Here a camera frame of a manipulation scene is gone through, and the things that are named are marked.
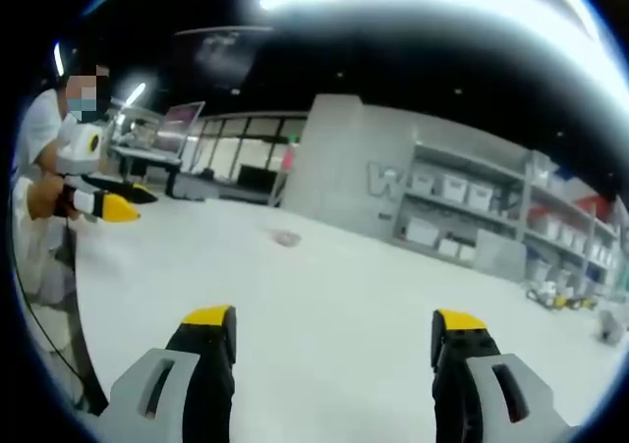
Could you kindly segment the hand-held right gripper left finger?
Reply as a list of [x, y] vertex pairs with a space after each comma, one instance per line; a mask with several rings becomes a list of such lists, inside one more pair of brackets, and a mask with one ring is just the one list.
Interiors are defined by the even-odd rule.
[[102, 442], [228, 442], [235, 393], [237, 315], [231, 305], [184, 317], [113, 384]]

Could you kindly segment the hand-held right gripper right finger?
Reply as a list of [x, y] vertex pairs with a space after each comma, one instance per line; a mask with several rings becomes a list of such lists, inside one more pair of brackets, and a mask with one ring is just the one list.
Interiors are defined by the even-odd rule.
[[469, 313], [433, 312], [430, 365], [437, 442], [570, 442], [581, 429], [555, 409], [550, 387], [503, 354]]

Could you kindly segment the person's left hand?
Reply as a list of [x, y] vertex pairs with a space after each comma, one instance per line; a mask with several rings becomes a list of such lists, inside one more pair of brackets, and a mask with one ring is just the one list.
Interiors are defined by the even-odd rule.
[[31, 183], [27, 190], [29, 217], [32, 220], [50, 218], [63, 188], [64, 181], [58, 176], [47, 176]]

